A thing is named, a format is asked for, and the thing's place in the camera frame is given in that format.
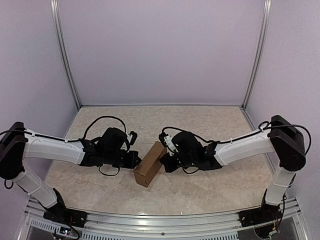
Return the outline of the brown cardboard box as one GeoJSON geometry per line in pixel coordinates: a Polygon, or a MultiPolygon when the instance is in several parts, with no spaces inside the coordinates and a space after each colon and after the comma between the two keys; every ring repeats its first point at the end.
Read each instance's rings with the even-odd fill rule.
{"type": "Polygon", "coordinates": [[[162,164],[160,159],[167,153],[167,149],[162,145],[161,142],[156,141],[150,150],[147,152],[145,157],[142,159],[140,164],[135,168],[133,174],[135,181],[138,185],[147,188],[162,164]]]}

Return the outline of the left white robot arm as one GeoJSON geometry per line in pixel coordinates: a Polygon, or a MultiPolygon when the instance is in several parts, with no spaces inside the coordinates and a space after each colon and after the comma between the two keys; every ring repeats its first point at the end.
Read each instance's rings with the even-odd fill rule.
{"type": "Polygon", "coordinates": [[[30,170],[24,159],[62,161],[80,167],[110,165],[117,170],[134,169],[142,161],[139,153],[131,150],[137,133],[126,134],[115,127],[107,128],[102,136],[94,139],[70,140],[43,135],[26,129],[23,122],[15,122],[1,135],[0,177],[17,184],[61,223],[70,218],[70,211],[60,193],[30,170]]]}

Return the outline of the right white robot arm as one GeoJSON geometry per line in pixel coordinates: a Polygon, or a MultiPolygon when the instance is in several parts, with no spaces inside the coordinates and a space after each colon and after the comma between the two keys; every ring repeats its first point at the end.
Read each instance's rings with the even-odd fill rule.
{"type": "Polygon", "coordinates": [[[305,145],[302,125],[291,124],[280,115],[262,122],[248,134],[225,141],[207,140],[183,129],[174,136],[167,134],[164,127],[158,136],[163,147],[168,150],[160,163],[166,173],[181,168],[196,168],[198,171],[221,169],[233,162],[253,156],[275,153],[279,160],[272,182],[266,189],[262,206],[256,210],[256,218],[266,222],[275,212],[292,185],[298,171],[306,165],[306,155],[310,145],[305,145]]]}

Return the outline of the front aluminium rail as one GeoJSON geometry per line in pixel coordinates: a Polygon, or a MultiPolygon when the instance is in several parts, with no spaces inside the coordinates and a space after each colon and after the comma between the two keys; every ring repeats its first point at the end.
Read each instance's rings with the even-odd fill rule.
{"type": "Polygon", "coordinates": [[[30,199],[16,239],[51,240],[241,240],[256,238],[269,222],[243,226],[240,210],[187,215],[133,215],[87,210],[76,234],[62,235],[63,224],[44,219],[43,208],[30,199]]]}

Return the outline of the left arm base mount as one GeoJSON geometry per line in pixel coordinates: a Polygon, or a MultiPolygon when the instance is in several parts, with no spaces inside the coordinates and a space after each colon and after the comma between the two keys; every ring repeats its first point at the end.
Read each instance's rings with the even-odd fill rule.
{"type": "Polygon", "coordinates": [[[43,218],[72,227],[84,228],[88,213],[66,207],[53,206],[45,210],[43,218]]]}

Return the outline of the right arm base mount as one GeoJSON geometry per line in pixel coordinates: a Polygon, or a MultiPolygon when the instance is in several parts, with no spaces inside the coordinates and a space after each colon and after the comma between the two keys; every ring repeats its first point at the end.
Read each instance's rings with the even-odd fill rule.
{"type": "Polygon", "coordinates": [[[238,213],[241,226],[249,227],[259,224],[264,224],[267,222],[274,221],[276,219],[280,219],[282,216],[281,211],[278,207],[276,208],[262,208],[257,207],[248,210],[242,210],[238,213]]]}

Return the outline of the left aluminium frame post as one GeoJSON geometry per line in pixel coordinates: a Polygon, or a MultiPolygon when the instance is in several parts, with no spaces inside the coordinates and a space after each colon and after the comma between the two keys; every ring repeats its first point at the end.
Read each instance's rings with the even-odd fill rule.
{"type": "Polygon", "coordinates": [[[70,61],[69,61],[68,53],[66,49],[66,44],[64,41],[62,22],[61,22],[60,11],[59,11],[59,2],[57,0],[50,0],[49,2],[50,2],[52,19],[53,19],[53,26],[54,26],[55,35],[57,38],[57,44],[60,52],[63,69],[66,75],[68,86],[70,88],[74,105],[77,111],[79,111],[82,107],[82,103],[81,103],[79,93],[73,78],[71,65],[70,65],[70,61]]]}

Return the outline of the aluminium frame post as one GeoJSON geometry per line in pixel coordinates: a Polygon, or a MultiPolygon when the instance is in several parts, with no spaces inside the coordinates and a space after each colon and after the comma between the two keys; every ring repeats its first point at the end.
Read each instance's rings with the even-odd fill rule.
{"type": "Polygon", "coordinates": [[[270,20],[272,0],[265,0],[263,5],[262,19],[260,25],[260,31],[258,35],[257,47],[254,55],[253,65],[249,76],[249,82],[246,88],[245,96],[242,102],[242,109],[246,111],[253,93],[253,89],[257,80],[257,75],[263,56],[264,45],[268,32],[268,25],[270,20]]]}
{"type": "Polygon", "coordinates": [[[61,22],[60,11],[59,11],[59,2],[57,0],[50,0],[49,2],[50,2],[52,19],[53,19],[53,26],[54,26],[55,35],[57,38],[57,44],[60,52],[63,69],[66,75],[68,86],[70,88],[74,105],[77,111],[79,111],[82,107],[82,103],[81,103],[79,93],[73,78],[71,65],[70,65],[70,61],[69,61],[68,53],[66,49],[66,44],[64,41],[62,22],[61,22]]]}

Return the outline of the right aluminium frame post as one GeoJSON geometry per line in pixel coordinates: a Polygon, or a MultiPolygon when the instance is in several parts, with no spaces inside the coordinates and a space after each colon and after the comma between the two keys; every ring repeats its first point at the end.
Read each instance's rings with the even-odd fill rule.
{"type": "Polygon", "coordinates": [[[263,56],[264,45],[268,32],[268,25],[270,20],[272,0],[265,0],[263,5],[262,19],[260,25],[260,31],[258,35],[257,47],[254,55],[253,65],[249,76],[249,82],[246,88],[245,96],[242,102],[242,109],[246,111],[253,93],[253,89],[257,80],[257,75],[263,56]]]}

